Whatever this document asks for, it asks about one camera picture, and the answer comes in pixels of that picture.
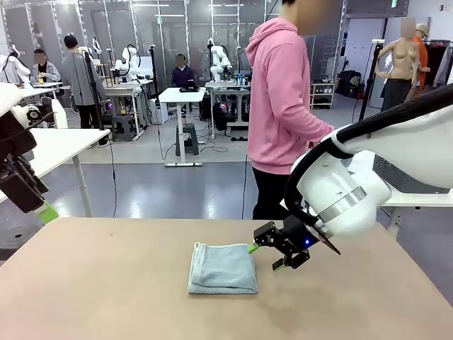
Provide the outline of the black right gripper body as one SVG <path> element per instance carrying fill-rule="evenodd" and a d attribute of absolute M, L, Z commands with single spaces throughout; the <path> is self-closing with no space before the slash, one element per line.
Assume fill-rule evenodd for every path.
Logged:
<path fill-rule="evenodd" d="M 283 254 L 300 254 L 319 242 L 319 239 L 297 217 L 290 215 L 277 233 L 277 249 Z"/>

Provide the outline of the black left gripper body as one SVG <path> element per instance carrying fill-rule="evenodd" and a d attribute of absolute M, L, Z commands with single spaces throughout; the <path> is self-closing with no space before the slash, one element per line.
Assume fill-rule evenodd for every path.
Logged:
<path fill-rule="evenodd" d="M 1 158 L 8 155 L 18 157 L 37 146 L 37 142 L 29 130 L 17 121 L 12 112 L 1 116 Z"/>

